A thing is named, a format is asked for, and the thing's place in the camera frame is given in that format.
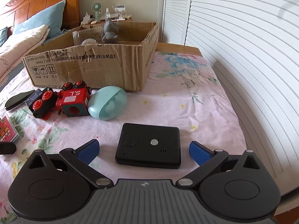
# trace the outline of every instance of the gray figurine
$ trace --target gray figurine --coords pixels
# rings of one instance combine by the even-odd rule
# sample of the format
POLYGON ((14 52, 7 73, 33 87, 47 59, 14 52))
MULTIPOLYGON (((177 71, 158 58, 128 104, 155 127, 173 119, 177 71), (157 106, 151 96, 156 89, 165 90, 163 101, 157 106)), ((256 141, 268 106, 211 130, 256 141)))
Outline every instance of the gray figurine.
POLYGON ((111 18, 108 18, 105 22, 103 32, 104 34, 107 32, 113 32, 117 35, 119 32, 119 27, 112 22, 111 18))
POLYGON ((107 32, 102 38, 102 42, 106 44, 117 44, 118 36, 114 32, 107 32))

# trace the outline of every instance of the toy train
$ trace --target toy train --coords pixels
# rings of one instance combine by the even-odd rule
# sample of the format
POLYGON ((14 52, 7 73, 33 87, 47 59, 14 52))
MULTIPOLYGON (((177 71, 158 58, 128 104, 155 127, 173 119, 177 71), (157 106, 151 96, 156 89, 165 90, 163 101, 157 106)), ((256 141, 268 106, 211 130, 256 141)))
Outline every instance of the toy train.
POLYGON ((74 85, 65 83, 58 93, 47 87, 43 91, 36 90, 27 100, 26 104, 35 118, 47 120, 51 111, 64 112, 68 117, 88 116, 87 103, 90 99, 91 89, 84 81, 74 85))

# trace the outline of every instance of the cardboard box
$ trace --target cardboard box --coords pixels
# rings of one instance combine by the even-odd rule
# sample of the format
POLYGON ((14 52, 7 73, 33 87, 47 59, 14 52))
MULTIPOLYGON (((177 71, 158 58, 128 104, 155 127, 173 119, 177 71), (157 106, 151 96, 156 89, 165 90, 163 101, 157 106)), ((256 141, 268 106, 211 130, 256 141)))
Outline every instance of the cardboard box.
POLYGON ((74 28, 32 50, 23 58, 32 84, 61 87, 83 80, 92 88, 112 85, 127 91, 142 90, 157 47, 159 25, 120 22, 119 44, 74 46, 73 31, 103 26, 74 28))

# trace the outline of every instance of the white louvered closet door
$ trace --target white louvered closet door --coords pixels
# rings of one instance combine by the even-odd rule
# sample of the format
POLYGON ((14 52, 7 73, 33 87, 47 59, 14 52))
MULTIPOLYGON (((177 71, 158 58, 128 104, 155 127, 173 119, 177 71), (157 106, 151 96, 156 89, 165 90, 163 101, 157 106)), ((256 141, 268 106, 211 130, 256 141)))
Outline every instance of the white louvered closet door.
POLYGON ((210 63, 248 148, 286 194, 299 186, 299 0, 189 2, 185 45, 210 63))
POLYGON ((186 24, 185 20, 188 19, 189 5, 190 2, 187 0, 165 0, 162 42, 184 44, 186 32, 183 31, 186 30, 184 24, 186 24))

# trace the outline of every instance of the wooden headboard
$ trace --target wooden headboard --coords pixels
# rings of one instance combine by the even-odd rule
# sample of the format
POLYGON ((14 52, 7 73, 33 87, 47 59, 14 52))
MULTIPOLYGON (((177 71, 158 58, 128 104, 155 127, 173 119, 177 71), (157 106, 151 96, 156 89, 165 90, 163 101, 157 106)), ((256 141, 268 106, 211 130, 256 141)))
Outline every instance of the wooden headboard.
MULTIPOLYGON (((48 8, 62 0, 11 0, 0 10, 1 28, 9 28, 11 35, 13 27, 22 23, 43 9, 48 8)), ((66 0, 62 29, 72 29, 80 26, 79 0, 66 0)))

